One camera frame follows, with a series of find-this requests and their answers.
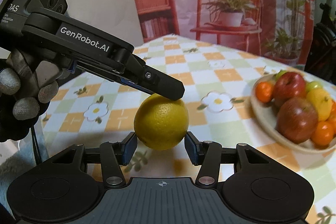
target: black robotic gripper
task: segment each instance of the black robotic gripper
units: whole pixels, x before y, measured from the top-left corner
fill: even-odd
[[[131,178],[126,166],[136,148],[131,132],[99,148],[72,145],[12,182],[7,200],[18,224],[304,224],[314,200],[307,180],[255,148],[222,148],[187,132],[184,146],[194,165],[191,178]],[[103,182],[86,173],[101,164]],[[218,182],[220,164],[234,174]]]

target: red apple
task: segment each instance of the red apple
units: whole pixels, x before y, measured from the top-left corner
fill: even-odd
[[[296,72],[286,72],[274,85],[274,104],[280,108],[293,97],[306,97],[306,81]]]
[[[307,99],[293,97],[281,106],[276,130],[288,140],[299,144],[310,138],[318,122],[315,107]]]

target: green fruit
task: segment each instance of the green fruit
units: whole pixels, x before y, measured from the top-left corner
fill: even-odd
[[[275,80],[278,80],[282,75],[284,75],[287,71],[286,70],[280,70],[276,76],[275,76]]]
[[[306,84],[306,92],[307,93],[311,90],[318,89],[318,88],[320,88],[320,89],[323,88],[322,84],[318,81],[312,81],[312,82]]]

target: glove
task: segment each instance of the glove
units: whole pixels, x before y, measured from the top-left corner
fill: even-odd
[[[0,142],[25,138],[58,92],[62,69],[14,49],[0,60]]]

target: screw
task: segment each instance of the screw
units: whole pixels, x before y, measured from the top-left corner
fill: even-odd
[[[204,177],[200,177],[198,179],[198,182],[204,185],[210,185],[215,182],[215,179],[213,177],[204,176]]]
[[[109,177],[106,179],[106,182],[109,185],[118,185],[123,182],[123,179],[121,177]]]

